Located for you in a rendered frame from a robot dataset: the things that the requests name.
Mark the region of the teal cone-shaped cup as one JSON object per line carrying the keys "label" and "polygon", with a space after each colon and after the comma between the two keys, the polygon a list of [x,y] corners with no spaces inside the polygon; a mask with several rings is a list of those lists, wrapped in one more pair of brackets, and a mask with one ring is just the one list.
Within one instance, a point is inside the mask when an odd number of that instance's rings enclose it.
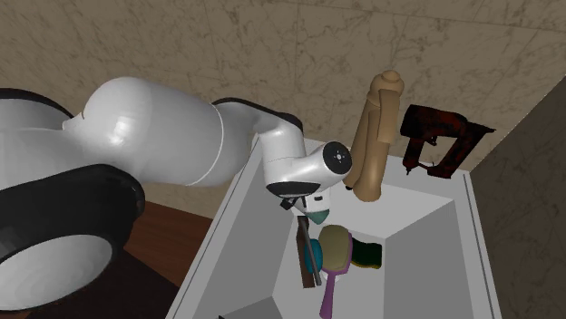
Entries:
{"label": "teal cone-shaped cup", "polygon": [[306,214],[306,216],[315,224],[320,225],[322,224],[328,217],[329,215],[329,210],[320,210],[320,211],[315,211],[315,212],[309,212]]}

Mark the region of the purple hairbrush with olive bristles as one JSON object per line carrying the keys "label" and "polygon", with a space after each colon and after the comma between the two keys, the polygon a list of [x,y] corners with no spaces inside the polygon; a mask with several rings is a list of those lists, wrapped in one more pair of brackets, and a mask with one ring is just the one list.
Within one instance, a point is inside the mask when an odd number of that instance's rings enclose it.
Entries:
{"label": "purple hairbrush with olive bristles", "polygon": [[322,319],[332,319],[336,277],[348,272],[353,250],[352,237],[345,227],[327,225],[321,229],[318,241],[323,254],[322,271],[327,274],[319,315]]}

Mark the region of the teal round disc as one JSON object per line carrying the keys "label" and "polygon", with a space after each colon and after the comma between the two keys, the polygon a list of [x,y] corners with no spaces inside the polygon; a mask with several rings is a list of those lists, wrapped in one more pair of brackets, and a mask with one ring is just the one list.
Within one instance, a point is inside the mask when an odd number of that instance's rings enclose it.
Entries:
{"label": "teal round disc", "polygon": [[315,260],[317,271],[322,269],[323,251],[317,239],[311,239],[309,244],[304,245],[305,266],[310,274],[314,273],[312,260]]}

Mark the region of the dark green and yellow sponge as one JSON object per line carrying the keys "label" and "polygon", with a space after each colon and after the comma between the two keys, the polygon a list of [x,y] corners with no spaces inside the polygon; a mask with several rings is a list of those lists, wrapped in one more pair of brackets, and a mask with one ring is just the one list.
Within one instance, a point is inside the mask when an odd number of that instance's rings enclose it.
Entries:
{"label": "dark green and yellow sponge", "polygon": [[379,269],[383,263],[383,247],[377,243],[366,243],[352,239],[351,263],[361,268]]}

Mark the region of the white sink basin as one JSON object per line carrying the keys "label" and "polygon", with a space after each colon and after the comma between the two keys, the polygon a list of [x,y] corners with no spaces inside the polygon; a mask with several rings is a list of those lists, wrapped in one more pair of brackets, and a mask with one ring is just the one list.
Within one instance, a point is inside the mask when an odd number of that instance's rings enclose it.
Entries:
{"label": "white sink basin", "polygon": [[[302,285],[298,212],[267,192],[261,162],[255,145],[166,319],[320,319],[324,287]],[[381,198],[336,184],[328,222],[383,248],[380,268],[337,279],[332,319],[503,319],[466,171],[437,179],[390,157]]]}

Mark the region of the dark brown long tool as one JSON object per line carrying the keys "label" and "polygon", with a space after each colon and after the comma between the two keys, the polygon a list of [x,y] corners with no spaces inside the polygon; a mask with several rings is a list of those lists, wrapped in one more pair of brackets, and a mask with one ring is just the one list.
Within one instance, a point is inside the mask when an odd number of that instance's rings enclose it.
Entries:
{"label": "dark brown long tool", "polygon": [[320,271],[322,267],[322,248],[317,239],[308,233],[308,218],[299,216],[296,243],[298,260],[304,288],[314,288],[322,285]]}

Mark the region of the dark red nail gun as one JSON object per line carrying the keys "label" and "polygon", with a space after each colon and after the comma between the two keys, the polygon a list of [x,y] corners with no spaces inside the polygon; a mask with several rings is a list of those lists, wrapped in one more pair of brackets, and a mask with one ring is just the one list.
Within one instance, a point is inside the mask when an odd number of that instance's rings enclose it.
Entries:
{"label": "dark red nail gun", "polygon": [[[409,139],[403,157],[406,174],[420,167],[429,176],[449,179],[483,136],[493,132],[495,129],[470,122],[459,113],[411,104],[400,128],[400,134]],[[426,166],[420,162],[423,147],[426,143],[436,146],[438,137],[454,138],[455,142],[438,164]]]}

